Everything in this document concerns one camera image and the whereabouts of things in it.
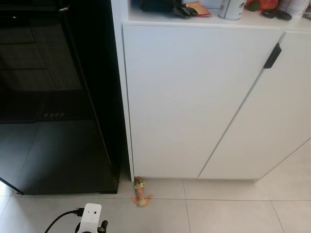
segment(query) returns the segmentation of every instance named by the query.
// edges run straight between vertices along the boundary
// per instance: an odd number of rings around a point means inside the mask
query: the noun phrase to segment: can
[[[227,20],[239,20],[246,0],[223,0],[218,16]]]

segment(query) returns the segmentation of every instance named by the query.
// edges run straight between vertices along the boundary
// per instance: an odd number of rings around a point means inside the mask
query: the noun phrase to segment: white cabinet
[[[285,35],[200,178],[261,178],[310,138],[310,41]]]
[[[197,178],[281,34],[124,25],[134,175]]]

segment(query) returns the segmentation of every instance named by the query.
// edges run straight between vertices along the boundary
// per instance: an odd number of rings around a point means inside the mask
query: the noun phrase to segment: black cable
[[[76,214],[77,216],[81,217],[83,215],[83,211],[84,211],[84,208],[79,208],[77,210],[72,210],[72,211],[68,211],[68,212],[61,214],[49,225],[49,227],[46,229],[44,233],[48,233],[51,227],[54,225],[54,223],[56,223],[61,217],[65,215],[69,215],[69,214]]]

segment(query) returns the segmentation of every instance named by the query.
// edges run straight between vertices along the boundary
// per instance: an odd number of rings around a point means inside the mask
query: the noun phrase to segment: black refrigerator
[[[0,181],[116,193],[126,148],[110,1],[0,0]]]

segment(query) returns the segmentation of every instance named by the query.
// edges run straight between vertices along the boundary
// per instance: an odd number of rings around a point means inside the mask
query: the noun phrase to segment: black cabinet handle
[[[281,52],[282,49],[280,47],[280,44],[277,43],[272,53],[270,54],[266,64],[264,64],[263,68],[270,69],[273,66],[274,62],[277,60],[277,57],[280,55]]]

